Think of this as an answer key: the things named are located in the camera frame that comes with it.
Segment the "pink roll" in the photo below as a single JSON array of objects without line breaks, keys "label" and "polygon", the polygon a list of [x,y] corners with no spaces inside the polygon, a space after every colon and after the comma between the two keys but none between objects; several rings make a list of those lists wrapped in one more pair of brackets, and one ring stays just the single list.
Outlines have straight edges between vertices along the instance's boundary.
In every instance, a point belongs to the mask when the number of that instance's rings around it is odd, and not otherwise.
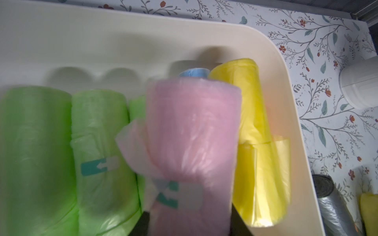
[{"label": "pink roll", "polygon": [[116,143],[145,179],[150,236],[227,236],[231,228],[241,90],[202,78],[147,85],[146,117]]}]

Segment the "white blue labelled roll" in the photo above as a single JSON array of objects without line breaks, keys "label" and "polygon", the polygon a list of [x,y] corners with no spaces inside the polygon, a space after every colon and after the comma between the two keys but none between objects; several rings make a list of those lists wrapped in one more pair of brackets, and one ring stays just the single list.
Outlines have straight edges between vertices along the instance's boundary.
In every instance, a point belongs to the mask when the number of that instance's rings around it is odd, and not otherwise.
[{"label": "white blue labelled roll", "polygon": [[210,70],[206,68],[192,68],[181,72],[179,77],[195,77],[207,79],[210,74]]}]

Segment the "white plastic storage box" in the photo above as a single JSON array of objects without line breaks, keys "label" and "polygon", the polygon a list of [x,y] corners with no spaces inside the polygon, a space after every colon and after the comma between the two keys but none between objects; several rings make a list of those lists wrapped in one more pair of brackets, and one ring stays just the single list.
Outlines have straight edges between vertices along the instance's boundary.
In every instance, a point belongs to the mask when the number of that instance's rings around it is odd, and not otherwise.
[{"label": "white plastic storage box", "polygon": [[322,236],[324,229],[286,63],[262,32],[191,20],[37,1],[1,1],[1,90],[49,86],[76,93],[111,89],[131,99],[149,80],[253,59],[271,132],[288,138],[291,204],[256,236]]}]

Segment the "white pen cup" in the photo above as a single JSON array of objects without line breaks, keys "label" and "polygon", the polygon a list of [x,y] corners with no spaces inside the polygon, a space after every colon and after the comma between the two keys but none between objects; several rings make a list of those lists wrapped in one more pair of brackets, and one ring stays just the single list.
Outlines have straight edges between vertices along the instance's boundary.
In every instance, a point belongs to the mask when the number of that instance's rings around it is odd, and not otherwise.
[{"label": "white pen cup", "polygon": [[378,57],[374,56],[341,70],[339,84],[349,105],[363,110],[378,105]]}]

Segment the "yellow roll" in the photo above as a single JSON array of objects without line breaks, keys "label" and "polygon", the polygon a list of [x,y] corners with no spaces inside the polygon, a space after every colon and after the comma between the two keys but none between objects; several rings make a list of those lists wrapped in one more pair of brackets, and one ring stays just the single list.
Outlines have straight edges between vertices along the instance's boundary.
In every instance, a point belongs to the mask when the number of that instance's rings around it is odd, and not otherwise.
[{"label": "yellow roll", "polygon": [[249,227],[278,224],[291,202],[290,141],[271,134],[257,64],[239,59],[215,67],[210,79],[242,92],[233,205]]},{"label": "yellow roll", "polygon": [[360,211],[367,236],[378,236],[378,195],[363,193],[360,196]]}]

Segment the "light green roll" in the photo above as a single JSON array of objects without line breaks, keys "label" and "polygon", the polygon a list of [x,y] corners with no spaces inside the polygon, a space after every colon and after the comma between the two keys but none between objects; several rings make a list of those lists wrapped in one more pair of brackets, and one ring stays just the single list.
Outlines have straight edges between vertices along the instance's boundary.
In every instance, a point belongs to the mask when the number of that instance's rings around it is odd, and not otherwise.
[{"label": "light green roll", "polygon": [[79,235],[127,236],[141,217],[137,177],[115,142],[129,123],[123,94],[104,89],[72,98]]},{"label": "light green roll", "polygon": [[1,98],[1,235],[75,236],[71,95],[11,88]]}]

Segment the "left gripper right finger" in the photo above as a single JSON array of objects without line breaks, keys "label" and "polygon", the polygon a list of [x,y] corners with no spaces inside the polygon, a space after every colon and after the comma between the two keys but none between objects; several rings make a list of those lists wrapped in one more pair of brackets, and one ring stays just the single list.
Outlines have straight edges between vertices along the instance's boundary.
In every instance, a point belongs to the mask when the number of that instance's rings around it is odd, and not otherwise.
[{"label": "left gripper right finger", "polygon": [[245,225],[234,205],[232,205],[230,236],[253,236]]}]

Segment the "grey trash bag roll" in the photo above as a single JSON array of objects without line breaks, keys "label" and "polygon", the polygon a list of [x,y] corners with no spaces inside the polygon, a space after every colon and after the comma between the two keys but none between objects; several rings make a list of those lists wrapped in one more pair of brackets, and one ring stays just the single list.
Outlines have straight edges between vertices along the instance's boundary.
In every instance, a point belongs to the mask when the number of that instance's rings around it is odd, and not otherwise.
[{"label": "grey trash bag roll", "polygon": [[361,236],[346,202],[328,175],[312,175],[318,205],[327,236]]}]

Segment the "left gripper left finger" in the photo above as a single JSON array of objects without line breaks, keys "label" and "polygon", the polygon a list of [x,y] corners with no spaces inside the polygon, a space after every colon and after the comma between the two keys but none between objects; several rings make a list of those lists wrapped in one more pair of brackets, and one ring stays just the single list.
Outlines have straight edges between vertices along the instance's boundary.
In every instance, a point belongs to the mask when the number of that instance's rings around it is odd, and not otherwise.
[{"label": "left gripper left finger", "polygon": [[135,227],[129,233],[129,236],[148,236],[148,228],[150,222],[150,214],[143,212]]}]

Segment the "floral table mat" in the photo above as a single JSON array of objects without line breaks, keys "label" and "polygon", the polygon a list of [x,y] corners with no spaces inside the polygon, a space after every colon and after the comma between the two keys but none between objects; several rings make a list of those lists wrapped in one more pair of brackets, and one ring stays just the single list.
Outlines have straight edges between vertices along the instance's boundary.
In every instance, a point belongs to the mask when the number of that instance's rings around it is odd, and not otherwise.
[{"label": "floral table mat", "polygon": [[339,74],[376,49],[365,23],[233,1],[68,1],[69,5],[235,23],[270,38],[291,77],[310,171],[332,177],[359,230],[362,193],[378,191],[378,110],[357,110]]}]

